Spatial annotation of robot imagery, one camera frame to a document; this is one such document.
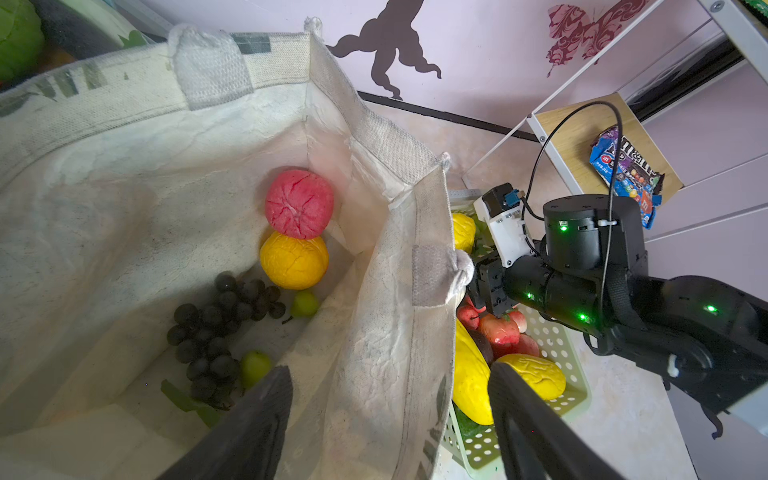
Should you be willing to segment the light green plastic basket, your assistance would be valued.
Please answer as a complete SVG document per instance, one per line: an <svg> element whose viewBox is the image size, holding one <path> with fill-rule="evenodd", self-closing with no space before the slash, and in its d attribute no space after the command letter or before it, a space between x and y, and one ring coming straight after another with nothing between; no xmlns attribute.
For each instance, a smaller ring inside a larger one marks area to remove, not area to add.
<svg viewBox="0 0 768 480"><path fill-rule="evenodd" d="M525 201L505 183L457 207L454 223L475 273L457 310L453 405L443 444L475 479L586 479L604 462L565 424L589 396L563 328L508 296L514 261L529 252Z"/></svg>

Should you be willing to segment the green cabbage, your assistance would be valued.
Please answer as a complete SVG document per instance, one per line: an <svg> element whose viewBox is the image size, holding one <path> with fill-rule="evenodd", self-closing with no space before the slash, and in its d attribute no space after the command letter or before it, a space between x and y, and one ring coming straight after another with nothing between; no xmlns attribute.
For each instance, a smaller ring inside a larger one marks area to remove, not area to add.
<svg viewBox="0 0 768 480"><path fill-rule="evenodd" d="M1 0L1 84L33 71L45 47L41 19L28 0Z"/></svg>

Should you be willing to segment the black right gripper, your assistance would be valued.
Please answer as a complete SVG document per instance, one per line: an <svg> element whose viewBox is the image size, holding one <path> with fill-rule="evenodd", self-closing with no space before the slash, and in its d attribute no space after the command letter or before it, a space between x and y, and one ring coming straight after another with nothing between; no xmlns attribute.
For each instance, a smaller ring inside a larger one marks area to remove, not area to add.
<svg viewBox="0 0 768 480"><path fill-rule="evenodd" d="M476 264L468 288L478 308L499 316L516 304L597 339L597 354L612 354L647 339L648 326L632 304L646 276L641 210L628 197L582 194L547 202L546 235L537 254L514 260L497 252Z"/></svg>

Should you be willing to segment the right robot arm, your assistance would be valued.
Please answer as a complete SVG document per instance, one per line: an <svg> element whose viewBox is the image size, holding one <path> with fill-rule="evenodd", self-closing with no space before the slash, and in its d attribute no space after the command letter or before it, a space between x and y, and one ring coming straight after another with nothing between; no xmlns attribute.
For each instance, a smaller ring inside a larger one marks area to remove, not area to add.
<svg viewBox="0 0 768 480"><path fill-rule="evenodd" d="M662 377L711 416L767 429L767 304L702 276L652 277L641 210L627 197L581 194L546 203L545 236L529 239L510 185L474 203L493 246L469 286L501 315L517 305L580 332L599 356Z"/></svg>

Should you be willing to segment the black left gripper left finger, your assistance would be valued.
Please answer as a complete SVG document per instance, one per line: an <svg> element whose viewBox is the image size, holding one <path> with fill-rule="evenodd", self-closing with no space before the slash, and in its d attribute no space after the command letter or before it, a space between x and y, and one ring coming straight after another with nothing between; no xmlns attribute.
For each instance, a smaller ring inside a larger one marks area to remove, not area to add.
<svg viewBox="0 0 768 480"><path fill-rule="evenodd" d="M272 369L162 479L273 479L280 461L293 382L286 366Z"/></svg>

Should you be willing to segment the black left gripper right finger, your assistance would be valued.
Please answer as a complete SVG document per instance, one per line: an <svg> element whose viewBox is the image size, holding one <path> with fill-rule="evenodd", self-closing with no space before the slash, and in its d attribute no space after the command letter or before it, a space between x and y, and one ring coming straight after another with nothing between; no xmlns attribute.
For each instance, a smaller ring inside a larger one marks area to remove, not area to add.
<svg viewBox="0 0 768 480"><path fill-rule="evenodd" d="M620 479L510 366L491 367L488 393L508 479Z"/></svg>

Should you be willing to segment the beige canvas grocery bag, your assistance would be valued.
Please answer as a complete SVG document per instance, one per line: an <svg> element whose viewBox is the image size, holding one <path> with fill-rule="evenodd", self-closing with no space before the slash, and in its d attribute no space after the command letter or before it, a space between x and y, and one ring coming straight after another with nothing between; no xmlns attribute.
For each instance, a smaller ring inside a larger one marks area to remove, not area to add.
<svg viewBox="0 0 768 480"><path fill-rule="evenodd" d="M362 103L309 21L298 34L190 26L1 97L1 475L157 479L227 411L180 407L166 340L214 279L259 275L270 183L331 185L319 311L266 319L234 352L286 366L273 479L430 479L451 407L449 159Z"/></svg>

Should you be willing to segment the orange yellow orange fruit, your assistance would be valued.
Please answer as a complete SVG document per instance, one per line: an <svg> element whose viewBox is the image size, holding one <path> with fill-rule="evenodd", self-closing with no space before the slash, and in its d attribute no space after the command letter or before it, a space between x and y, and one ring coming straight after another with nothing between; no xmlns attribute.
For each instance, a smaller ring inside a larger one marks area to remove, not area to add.
<svg viewBox="0 0 768 480"><path fill-rule="evenodd" d="M329 253L321 237L301 240L275 231L261 246L259 260L264 273L278 287L306 290L327 272Z"/></svg>

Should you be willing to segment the pink red pomegranate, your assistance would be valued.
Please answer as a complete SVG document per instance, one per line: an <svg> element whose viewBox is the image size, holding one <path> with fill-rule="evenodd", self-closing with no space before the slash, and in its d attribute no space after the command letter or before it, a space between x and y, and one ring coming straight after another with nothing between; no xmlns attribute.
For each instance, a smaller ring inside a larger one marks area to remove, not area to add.
<svg viewBox="0 0 768 480"><path fill-rule="evenodd" d="M334 210L334 193L323 177L307 170L280 173L265 199L265 216L277 232L299 240L319 237Z"/></svg>

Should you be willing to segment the black grape bunch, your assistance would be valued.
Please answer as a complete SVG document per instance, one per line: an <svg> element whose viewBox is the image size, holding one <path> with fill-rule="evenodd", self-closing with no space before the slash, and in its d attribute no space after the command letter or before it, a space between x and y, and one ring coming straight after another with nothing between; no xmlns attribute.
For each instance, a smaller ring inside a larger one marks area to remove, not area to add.
<svg viewBox="0 0 768 480"><path fill-rule="evenodd" d="M207 305L178 306L174 325L166 334L190 382L180 407L189 403L191 409L206 405L215 411L229 410L235 395L247 391L240 376L240 360L247 352L234 352L234 336L244 327L266 318L281 319L287 312L281 289L259 278L239 280L221 272L214 279L214 289L213 301Z"/></svg>

